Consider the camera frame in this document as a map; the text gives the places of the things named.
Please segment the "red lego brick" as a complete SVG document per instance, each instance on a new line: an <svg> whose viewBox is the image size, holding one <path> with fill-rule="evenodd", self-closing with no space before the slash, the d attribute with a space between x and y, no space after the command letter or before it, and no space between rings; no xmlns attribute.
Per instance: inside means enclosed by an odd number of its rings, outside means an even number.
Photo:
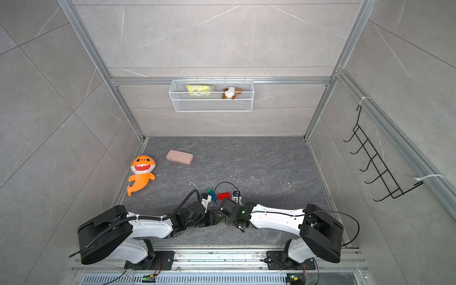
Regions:
<svg viewBox="0 0 456 285"><path fill-rule="evenodd" d="M230 192L224 192L224 193L219 193L219 194L217 195L217 197L218 197L218 200L219 200L219 201L222 201L222 200L224 200L225 198L231 199L232 196L231 196L231 193L230 193Z"/></svg>

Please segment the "blue lego brick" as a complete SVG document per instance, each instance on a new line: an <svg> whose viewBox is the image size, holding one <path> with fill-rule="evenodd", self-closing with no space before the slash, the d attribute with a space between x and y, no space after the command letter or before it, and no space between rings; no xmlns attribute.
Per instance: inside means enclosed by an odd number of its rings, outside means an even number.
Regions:
<svg viewBox="0 0 456 285"><path fill-rule="evenodd" d="M209 196L211 197L211 200L212 200L213 202L216 202L216 201L218 200L217 194L214 194L213 192L210 192L210 193L209 193Z"/></svg>

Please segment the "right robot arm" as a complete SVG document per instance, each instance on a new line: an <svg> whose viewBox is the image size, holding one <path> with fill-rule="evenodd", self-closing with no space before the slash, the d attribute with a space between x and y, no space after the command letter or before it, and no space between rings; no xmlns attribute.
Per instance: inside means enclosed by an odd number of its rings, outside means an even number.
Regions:
<svg viewBox="0 0 456 285"><path fill-rule="evenodd" d="M343 246L343 225L314 204L305 209L274 209L261 204L240 205L225 198L220 212L238 228L274 229L297 236L285 248L285 257L298 262L318 257L339 263Z"/></svg>

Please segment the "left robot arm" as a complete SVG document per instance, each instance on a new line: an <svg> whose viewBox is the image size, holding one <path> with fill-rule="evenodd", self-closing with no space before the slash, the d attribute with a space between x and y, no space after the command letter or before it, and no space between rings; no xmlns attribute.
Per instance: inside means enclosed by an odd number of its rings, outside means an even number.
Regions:
<svg viewBox="0 0 456 285"><path fill-rule="evenodd" d="M139 264L155 258L151 238L175 238L188 228L205 228L220 222L221 215L193 202L169 216L142 216L117 205L77 229L84 265L112 257Z"/></svg>

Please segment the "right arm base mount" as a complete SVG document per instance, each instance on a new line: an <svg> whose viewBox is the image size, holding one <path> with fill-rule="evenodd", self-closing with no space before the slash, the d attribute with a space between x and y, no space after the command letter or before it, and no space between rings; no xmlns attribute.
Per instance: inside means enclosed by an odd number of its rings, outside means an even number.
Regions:
<svg viewBox="0 0 456 285"><path fill-rule="evenodd" d="M315 260L309 258L304 262L296 262L289 258L288 250L292 239L288 240L282 251L267 251L263 262L267 264L269 270L316 270Z"/></svg>

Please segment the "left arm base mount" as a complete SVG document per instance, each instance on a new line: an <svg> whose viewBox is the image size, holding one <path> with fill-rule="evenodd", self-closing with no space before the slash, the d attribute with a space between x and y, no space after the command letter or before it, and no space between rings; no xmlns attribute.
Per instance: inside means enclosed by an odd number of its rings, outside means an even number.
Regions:
<svg viewBox="0 0 456 285"><path fill-rule="evenodd" d="M134 264L126 261L124 268L130 270L171 270L175 251L155 251L149 240L137 240L143 243L147 248L147 255L143 260Z"/></svg>

